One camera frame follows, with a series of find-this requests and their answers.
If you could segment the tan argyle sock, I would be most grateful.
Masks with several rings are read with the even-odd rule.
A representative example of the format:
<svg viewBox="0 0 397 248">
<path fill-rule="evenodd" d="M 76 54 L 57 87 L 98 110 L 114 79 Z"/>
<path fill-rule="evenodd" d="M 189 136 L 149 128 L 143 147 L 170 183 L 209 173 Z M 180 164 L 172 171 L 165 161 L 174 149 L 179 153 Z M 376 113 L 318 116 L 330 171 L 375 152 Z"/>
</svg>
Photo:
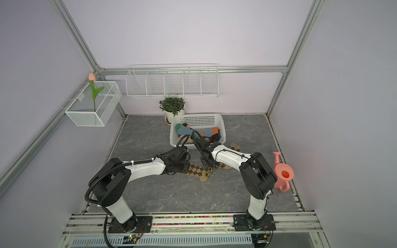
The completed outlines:
<svg viewBox="0 0 397 248">
<path fill-rule="evenodd" d="M 214 169 L 212 168 L 204 168 L 191 164 L 187 171 L 187 175 L 192 177 L 198 177 L 201 182 L 206 182 L 213 171 Z"/>
<path fill-rule="evenodd" d="M 234 143 L 232 143 L 232 144 L 229 146 L 229 149 L 232 149 L 232 150 L 234 150 L 234 151 L 240 152 L 240 146 L 237 145 L 237 144 L 234 144 Z M 229 166 L 229 165 L 227 165 L 227 164 L 224 164 L 224 163 L 220 163 L 220 167 L 221 167 L 222 169 L 233 169 L 231 166 Z"/>
</svg>

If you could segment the white plastic perforated basket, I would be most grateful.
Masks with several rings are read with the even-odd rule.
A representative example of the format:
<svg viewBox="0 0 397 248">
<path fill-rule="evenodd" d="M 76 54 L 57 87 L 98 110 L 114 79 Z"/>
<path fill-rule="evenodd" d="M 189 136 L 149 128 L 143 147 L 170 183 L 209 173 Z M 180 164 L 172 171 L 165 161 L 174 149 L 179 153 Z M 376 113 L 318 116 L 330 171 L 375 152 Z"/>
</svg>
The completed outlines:
<svg viewBox="0 0 397 248">
<path fill-rule="evenodd" d="M 175 132 L 176 124 L 187 124 L 190 128 L 199 131 L 200 129 L 209 129 L 218 127 L 221 132 L 220 143 L 226 142 L 226 131 L 223 118 L 220 114 L 186 114 L 175 116 L 170 127 L 170 144 L 175 146 L 180 140 L 179 135 Z"/>
</svg>

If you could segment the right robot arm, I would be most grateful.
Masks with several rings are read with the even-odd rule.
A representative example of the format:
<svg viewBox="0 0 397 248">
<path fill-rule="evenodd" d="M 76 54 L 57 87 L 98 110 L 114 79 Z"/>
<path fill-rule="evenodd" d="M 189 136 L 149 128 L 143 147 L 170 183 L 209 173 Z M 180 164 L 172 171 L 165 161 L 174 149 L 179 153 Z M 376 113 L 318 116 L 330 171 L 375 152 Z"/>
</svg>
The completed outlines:
<svg viewBox="0 0 397 248">
<path fill-rule="evenodd" d="M 191 135 L 193 143 L 201 154 L 204 166 L 217 168 L 225 164 L 239 171 L 245 187 L 250 194 L 250 204 L 244 215 L 234 215 L 233 226 L 236 230 L 276 230 L 273 215 L 267 211 L 269 196 L 277 182 L 272 170 L 261 153 L 245 154 L 237 152 L 219 142 L 209 143 L 196 131 Z"/>
</svg>

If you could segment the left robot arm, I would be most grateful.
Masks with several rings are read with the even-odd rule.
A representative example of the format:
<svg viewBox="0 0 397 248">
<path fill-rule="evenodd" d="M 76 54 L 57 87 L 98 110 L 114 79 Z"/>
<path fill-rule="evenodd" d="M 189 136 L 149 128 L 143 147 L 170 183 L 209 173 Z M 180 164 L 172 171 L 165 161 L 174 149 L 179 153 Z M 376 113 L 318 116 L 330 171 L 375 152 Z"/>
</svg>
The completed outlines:
<svg viewBox="0 0 397 248">
<path fill-rule="evenodd" d="M 123 162 L 119 158 L 110 159 L 88 183 L 85 201 L 100 206 L 113 218 L 112 224 L 117 224 L 120 231 L 145 232 L 145 227 L 124 199 L 124 190 L 129 182 L 139 178 L 187 172 L 190 155 L 185 144 L 188 139 L 189 135 L 184 135 L 173 149 L 148 160 Z"/>
</svg>

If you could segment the potted green plant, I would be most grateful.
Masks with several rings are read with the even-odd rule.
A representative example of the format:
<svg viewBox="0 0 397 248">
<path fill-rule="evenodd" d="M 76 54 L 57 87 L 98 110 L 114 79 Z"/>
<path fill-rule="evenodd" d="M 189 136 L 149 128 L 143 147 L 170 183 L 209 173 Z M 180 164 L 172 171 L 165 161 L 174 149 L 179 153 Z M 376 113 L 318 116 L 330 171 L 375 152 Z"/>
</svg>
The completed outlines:
<svg viewBox="0 0 397 248">
<path fill-rule="evenodd" d="M 183 98 L 165 98 L 159 101 L 160 109 L 165 113 L 166 122 L 171 124 L 175 116 L 185 115 L 185 101 Z"/>
</svg>

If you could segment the pink watering can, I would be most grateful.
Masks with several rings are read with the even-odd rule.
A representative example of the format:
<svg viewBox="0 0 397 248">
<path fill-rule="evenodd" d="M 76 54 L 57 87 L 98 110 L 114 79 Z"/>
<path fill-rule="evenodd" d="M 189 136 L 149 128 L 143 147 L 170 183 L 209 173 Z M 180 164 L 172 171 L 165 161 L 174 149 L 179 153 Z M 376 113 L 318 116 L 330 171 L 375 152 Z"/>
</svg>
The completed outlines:
<svg viewBox="0 0 397 248">
<path fill-rule="evenodd" d="M 280 161 L 280 152 L 273 152 L 275 156 L 274 172 L 277 177 L 275 183 L 275 188 L 279 189 L 281 192 L 287 192 L 290 190 L 290 181 L 294 178 L 295 174 L 293 169 Z"/>
</svg>

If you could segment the pink artificial tulip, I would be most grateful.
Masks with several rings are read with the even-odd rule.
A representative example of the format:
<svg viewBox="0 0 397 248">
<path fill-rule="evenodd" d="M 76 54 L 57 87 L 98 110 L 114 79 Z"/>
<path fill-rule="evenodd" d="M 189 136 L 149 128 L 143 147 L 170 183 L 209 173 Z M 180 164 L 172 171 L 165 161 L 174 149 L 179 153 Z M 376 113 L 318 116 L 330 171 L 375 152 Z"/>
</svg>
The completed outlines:
<svg viewBox="0 0 397 248">
<path fill-rule="evenodd" d="M 88 75 L 88 82 L 92 91 L 92 99 L 93 99 L 93 105 L 94 105 L 94 112 L 96 111 L 96 98 L 99 93 L 104 89 L 104 87 L 99 87 L 96 88 L 94 82 L 96 81 L 96 76 L 93 73 L 89 73 Z"/>
</svg>

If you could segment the white mesh wall box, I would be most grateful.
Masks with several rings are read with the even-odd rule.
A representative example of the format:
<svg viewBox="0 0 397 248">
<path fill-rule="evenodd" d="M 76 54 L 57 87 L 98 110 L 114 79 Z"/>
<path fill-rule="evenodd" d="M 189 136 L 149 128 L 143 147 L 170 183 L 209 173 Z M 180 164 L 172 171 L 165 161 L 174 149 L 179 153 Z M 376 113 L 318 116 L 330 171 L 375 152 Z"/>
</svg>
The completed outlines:
<svg viewBox="0 0 397 248">
<path fill-rule="evenodd" d="M 65 109 L 65 114 L 78 127 L 105 127 L 121 97 L 115 81 L 89 82 Z"/>
</svg>

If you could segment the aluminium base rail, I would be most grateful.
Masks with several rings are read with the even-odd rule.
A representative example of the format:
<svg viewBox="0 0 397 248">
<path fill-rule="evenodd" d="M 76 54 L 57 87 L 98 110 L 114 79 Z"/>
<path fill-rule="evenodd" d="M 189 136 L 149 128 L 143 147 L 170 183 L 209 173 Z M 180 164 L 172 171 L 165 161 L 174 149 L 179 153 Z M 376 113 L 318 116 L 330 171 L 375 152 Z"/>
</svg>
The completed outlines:
<svg viewBox="0 0 397 248">
<path fill-rule="evenodd" d="M 149 235 L 198 235 L 261 233 L 322 233 L 315 212 L 271 212 L 271 220 L 256 228 L 249 228 L 245 213 L 174 213 L 137 215 Z"/>
</svg>

